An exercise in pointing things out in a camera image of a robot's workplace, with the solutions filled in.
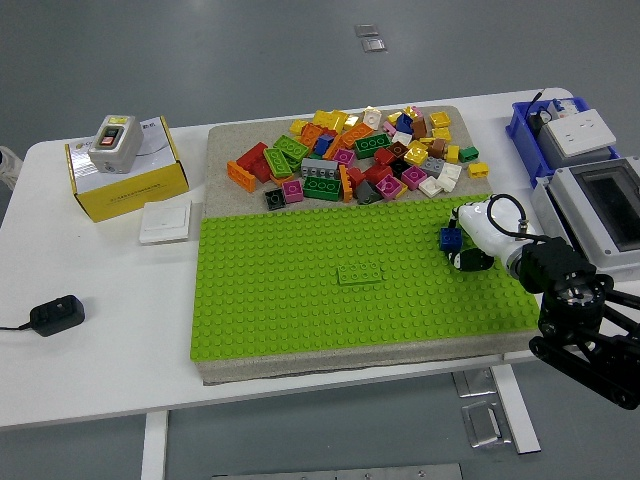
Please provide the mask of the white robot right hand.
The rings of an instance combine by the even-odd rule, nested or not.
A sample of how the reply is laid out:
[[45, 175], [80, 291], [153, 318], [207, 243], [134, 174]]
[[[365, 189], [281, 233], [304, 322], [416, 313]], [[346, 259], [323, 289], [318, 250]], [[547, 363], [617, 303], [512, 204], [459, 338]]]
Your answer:
[[469, 202], [452, 211], [450, 228], [459, 226], [474, 248], [447, 254], [460, 271], [488, 270], [498, 259], [513, 277], [519, 277], [522, 248], [528, 242], [529, 221], [521, 203], [509, 194], [494, 194], [482, 202]]

